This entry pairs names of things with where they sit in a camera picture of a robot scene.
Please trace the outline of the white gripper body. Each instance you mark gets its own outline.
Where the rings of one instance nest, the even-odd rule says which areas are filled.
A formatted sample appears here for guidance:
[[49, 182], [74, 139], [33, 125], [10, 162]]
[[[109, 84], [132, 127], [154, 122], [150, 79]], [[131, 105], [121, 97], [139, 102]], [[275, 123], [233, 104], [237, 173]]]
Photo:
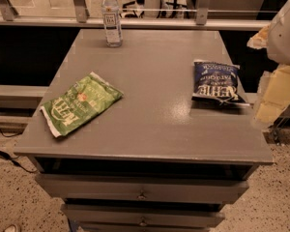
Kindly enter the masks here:
[[267, 55], [279, 64], [290, 65], [290, 0], [271, 21]]

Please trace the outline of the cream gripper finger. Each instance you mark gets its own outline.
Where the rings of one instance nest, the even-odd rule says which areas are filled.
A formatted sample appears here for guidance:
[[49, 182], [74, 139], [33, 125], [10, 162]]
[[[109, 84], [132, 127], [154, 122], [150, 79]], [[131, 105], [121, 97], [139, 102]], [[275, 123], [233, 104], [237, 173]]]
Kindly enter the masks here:
[[268, 32], [270, 26], [267, 25], [260, 29], [255, 35], [253, 35], [247, 42], [247, 46], [253, 49], [262, 49], [268, 46]]
[[252, 124], [271, 126], [290, 104], [290, 66], [279, 65], [263, 72], [253, 106]]

